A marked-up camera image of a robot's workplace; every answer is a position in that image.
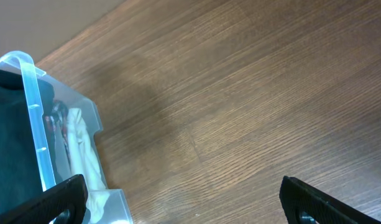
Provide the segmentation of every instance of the gray wall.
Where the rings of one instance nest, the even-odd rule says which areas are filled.
[[[0,56],[25,51],[37,62],[124,0],[0,0]]]

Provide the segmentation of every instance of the wood grain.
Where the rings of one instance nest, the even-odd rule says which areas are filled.
[[[381,1],[127,0],[37,65],[136,223],[285,223],[284,175],[381,220]]]

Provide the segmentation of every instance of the dark cloth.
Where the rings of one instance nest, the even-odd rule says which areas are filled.
[[[44,113],[53,87],[39,81]],[[0,70],[0,213],[42,193],[22,77]]]

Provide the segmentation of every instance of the white cloth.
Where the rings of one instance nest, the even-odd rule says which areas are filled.
[[[68,110],[67,139],[70,153],[71,174],[83,174],[88,191],[106,190],[101,178],[101,169],[95,151],[91,146],[86,124],[79,108]],[[91,212],[91,223],[97,223],[103,216],[108,192],[88,194],[86,207]]]

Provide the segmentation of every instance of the plastic bin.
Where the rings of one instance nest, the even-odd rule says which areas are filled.
[[[91,139],[92,149],[98,158],[101,180],[105,186],[107,186],[98,152],[93,141],[94,134],[103,129],[96,105],[87,97],[72,90],[70,87],[47,75],[45,71],[37,68],[31,56],[24,52],[13,51],[1,57],[0,70],[22,75],[42,189],[45,191],[72,175],[70,173],[67,155],[64,155],[65,148],[60,139],[61,136],[56,136],[53,142],[47,137],[46,133],[48,129],[45,127],[43,117],[45,108],[42,103],[44,92],[39,88],[40,80],[53,86],[55,100],[62,101],[69,109],[79,108],[82,111],[82,118]],[[52,144],[55,146],[53,151],[50,150]],[[103,216],[97,223],[133,223],[124,192],[121,189],[90,190],[88,188],[88,192],[89,196],[99,194],[108,195],[108,199],[104,205]]]

